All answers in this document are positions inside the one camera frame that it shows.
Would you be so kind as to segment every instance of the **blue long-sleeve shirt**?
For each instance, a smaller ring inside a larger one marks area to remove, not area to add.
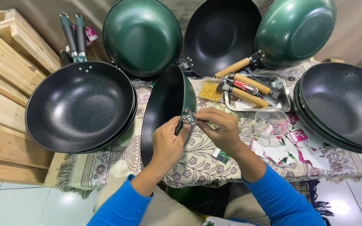
[[[129,175],[123,185],[93,215],[88,226],[138,225],[153,198],[133,189]],[[325,225],[319,212],[268,164],[262,178],[253,183],[244,181],[273,226]]]

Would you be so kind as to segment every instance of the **person's left hand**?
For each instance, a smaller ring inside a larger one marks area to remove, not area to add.
[[[149,165],[155,166],[163,175],[168,173],[180,159],[191,129],[191,126],[184,124],[178,136],[175,136],[175,128],[180,118],[175,116],[153,133],[153,157]]]

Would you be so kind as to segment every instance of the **wooden wok handle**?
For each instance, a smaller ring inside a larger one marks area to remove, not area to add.
[[[219,71],[218,73],[216,73],[214,76],[216,78],[220,78],[219,76],[217,75],[221,75],[221,76],[226,76],[228,75],[230,72],[235,72],[235,71],[238,71],[240,69],[242,69],[243,67],[247,66],[248,64],[250,64],[250,61],[248,58],[245,58],[243,60],[240,60],[238,61],[237,63],[231,65],[231,66],[228,66],[227,68]]]
[[[263,84],[261,84],[261,83],[259,83],[257,81],[254,81],[254,80],[252,80],[252,79],[250,79],[248,77],[245,77],[244,75],[241,75],[239,73],[235,73],[233,78],[234,78],[234,80],[237,80],[239,82],[255,86],[259,90],[259,92],[261,92],[261,93],[263,93],[265,95],[267,95],[270,92],[269,87],[267,87],[267,86],[265,86],[265,85],[263,85]]]
[[[262,108],[262,107],[267,107],[269,106],[269,103],[265,100],[262,100],[261,98],[251,95],[247,92],[244,92],[240,89],[234,88],[231,91],[232,94],[238,96],[239,98],[248,101],[250,103],[253,103],[254,105],[257,105],[258,107]]]

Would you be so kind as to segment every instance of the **beige pants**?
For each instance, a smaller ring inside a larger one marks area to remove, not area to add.
[[[114,178],[104,186],[97,198],[94,212],[115,193],[126,178],[127,176]],[[141,226],[200,226],[204,222],[189,209],[170,198],[157,185],[153,193],[154,196],[143,215]],[[269,218],[245,184],[233,184],[230,188],[229,203],[224,218],[242,218],[261,226],[270,226]]]

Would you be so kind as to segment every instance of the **floral tablecloth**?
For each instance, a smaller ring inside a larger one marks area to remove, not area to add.
[[[246,71],[250,73],[266,73],[282,76],[293,93],[294,85],[305,70],[317,62],[306,62],[299,66],[276,71]],[[197,92],[200,80],[192,80]],[[137,87],[138,108],[135,120],[130,129],[114,144],[91,154],[69,155],[58,172],[58,188],[63,191],[99,189],[112,177],[138,174],[143,169],[140,158],[140,135],[144,111],[150,96],[151,88]],[[198,98],[198,110],[207,107],[220,107],[230,111],[224,104],[216,104]],[[242,130],[240,138],[247,145],[257,139],[253,129],[253,112],[235,112],[240,116]],[[211,156],[215,146],[199,127],[194,128],[191,139],[178,164],[163,178],[164,184],[170,187],[186,187],[206,185],[219,187],[229,181],[241,182],[238,164],[229,159],[226,165]],[[362,154],[349,152],[340,148],[323,151],[323,157],[329,160],[331,170],[313,168],[310,164],[297,162],[282,166],[269,162],[271,167],[289,181],[303,181],[321,177],[362,177]]]

